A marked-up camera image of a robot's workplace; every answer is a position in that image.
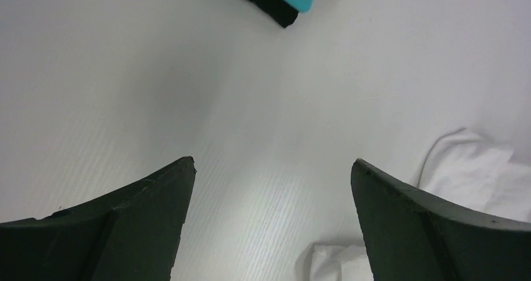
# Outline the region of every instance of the white table surface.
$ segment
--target white table surface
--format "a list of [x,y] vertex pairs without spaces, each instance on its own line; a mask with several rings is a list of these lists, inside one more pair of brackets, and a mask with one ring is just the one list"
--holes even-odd
[[349,174],[407,181],[461,126],[531,159],[531,0],[0,0],[0,222],[185,155],[172,280],[304,280],[361,238]]

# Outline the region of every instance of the white towel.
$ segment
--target white towel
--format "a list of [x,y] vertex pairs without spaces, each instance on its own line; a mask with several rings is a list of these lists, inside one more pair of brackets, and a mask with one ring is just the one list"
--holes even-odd
[[364,247],[314,246],[310,281],[373,281]]
[[513,148],[470,130],[442,137],[426,158],[419,188],[472,210],[531,222],[531,168]]
[[[458,205],[531,222],[531,167],[510,163],[513,148],[469,130],[439,139],[419,187]],[[310,281],[373,281],[364,247],[316,245]]]

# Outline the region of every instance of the black cloth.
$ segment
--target black cloth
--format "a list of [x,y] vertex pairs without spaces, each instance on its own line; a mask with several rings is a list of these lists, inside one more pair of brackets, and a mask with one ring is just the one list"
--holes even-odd
[[295,22],[299,12],[284,0],[248,0],[267,13],[283,28]]

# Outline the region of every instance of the white surface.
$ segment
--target white surface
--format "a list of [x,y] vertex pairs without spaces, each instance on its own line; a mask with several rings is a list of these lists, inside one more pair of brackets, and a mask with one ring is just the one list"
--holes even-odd
[[175,280],[302,280],[359,238],[363,157],[413,181],[459,126],[531,158],[531,0],[0,0],[0,221],[44,217],[183,155]]
[[364,247],[316,245],[312,254],[309,281],[373,281],[369,257]]
[[418,187],[485,212],[512,155],[512,146],[492,142],[470,130],[445,135],[428,154]]

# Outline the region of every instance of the white tabletop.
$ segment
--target white tabletop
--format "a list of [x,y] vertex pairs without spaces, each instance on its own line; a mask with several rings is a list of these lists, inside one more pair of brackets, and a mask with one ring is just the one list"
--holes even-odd
[[181,156],[198,169],[174,280],[304,280],[361,238],[364,158],[414,182],[461,126],[531,158],[531,0],[0,0],[0,222]]

